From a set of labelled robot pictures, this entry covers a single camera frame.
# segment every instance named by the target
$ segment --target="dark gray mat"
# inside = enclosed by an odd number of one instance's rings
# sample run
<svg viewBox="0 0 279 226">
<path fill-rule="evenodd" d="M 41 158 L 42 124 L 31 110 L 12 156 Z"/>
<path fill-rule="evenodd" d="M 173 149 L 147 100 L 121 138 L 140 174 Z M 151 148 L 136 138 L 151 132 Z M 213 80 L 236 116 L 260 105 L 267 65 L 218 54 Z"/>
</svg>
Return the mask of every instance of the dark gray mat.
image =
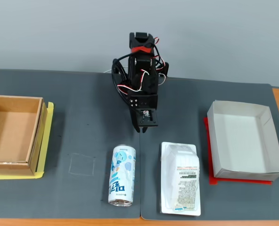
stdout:
<svg viewBox="0 0 279 226">
<path fill-rule="evenodd" d="M 279 139 L 279 111 L 270 85 L 168 79 L 159 87 L 159 126 L 140 135 L 141 215 L 151 220 L 279 219 L 279 179 L 273 185 L 219 182 L 209 185 L 203 118 L 214 100 L 267 105 Z M 161 214 L 160 144 L 194 144 L 200 161 L 201 216 Z"/>
<path fill-rule="evenodd" d="M 0 71 L 0 95 L 55 104 L 41 179 L 0 181 L 0 218 L 139 218 L 140 136 L 110 74 Z M 108 204 L 112 150 L 136 149 L 134 203 Z"/>
</svg>

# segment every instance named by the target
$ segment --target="robotic arm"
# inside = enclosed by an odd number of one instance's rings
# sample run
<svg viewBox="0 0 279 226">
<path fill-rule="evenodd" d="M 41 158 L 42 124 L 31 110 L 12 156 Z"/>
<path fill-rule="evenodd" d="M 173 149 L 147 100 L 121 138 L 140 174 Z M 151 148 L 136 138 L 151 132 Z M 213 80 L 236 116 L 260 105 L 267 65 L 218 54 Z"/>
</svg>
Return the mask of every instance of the robotic arm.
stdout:
<svg viewBox="0 0 279 226">
<path fill-rule="evenodd" d="M 167 77 L 169 64 L 159 55 L 156 44 L 158 38 L 147 33 L 130 33 L 131 53 L 113 60 L 112 79 L 122 100 L 128 105 L 132 124 L 137 132 L 143 128 L 158 126 L 157 91 Z M 128 59 L 128 73 L 120 60 Z M 116 83 L 115 74 L 120 73 L 121 82 Z"/>
</svg>

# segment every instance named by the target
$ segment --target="barcode label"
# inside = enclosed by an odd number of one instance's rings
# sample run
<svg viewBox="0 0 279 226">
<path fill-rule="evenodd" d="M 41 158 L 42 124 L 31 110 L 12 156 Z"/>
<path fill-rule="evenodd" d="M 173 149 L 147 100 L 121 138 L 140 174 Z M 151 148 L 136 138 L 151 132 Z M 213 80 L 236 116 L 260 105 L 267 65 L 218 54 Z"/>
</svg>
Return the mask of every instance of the barcode label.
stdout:
<svg viewBox="0 0 279 226">
<path fill-rule="evenodd" d="M 179 172 L 180 175 L 196 175 L 196 172 L 193 171 L 183 171 Z"/>
</svg>

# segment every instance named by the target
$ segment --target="open box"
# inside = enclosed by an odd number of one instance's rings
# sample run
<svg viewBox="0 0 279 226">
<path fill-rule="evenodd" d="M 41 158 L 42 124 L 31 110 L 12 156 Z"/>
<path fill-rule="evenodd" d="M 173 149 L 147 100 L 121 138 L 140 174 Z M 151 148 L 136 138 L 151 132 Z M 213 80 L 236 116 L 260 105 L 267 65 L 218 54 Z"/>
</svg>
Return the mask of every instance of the open box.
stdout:
<svg viewBox="0 0 279 226">
<path fill-rule="evenodd" d="M 269 107 L 214 101 L 207 117 L 214 177 L 279 177 L 279 143 Z"/>
<path fill-rule="evenodd" d="M 41 97 L 0 96 L 0 175 L 35 173 L 46 115 Z"/>
</svg>

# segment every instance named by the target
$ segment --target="can label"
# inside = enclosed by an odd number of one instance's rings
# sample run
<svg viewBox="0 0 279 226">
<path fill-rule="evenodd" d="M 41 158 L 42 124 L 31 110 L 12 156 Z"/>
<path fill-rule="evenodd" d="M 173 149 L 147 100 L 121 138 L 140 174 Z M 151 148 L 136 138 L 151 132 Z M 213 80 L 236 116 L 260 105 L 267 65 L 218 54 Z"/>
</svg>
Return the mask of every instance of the can label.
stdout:
<svg viewBox="0 0 279 226">
<path fill-rule="evenodd" d="M 127 145 L 114 148 L 109 179 L 108 201 L 133 202 L 135 149 Z"/>
</svg>

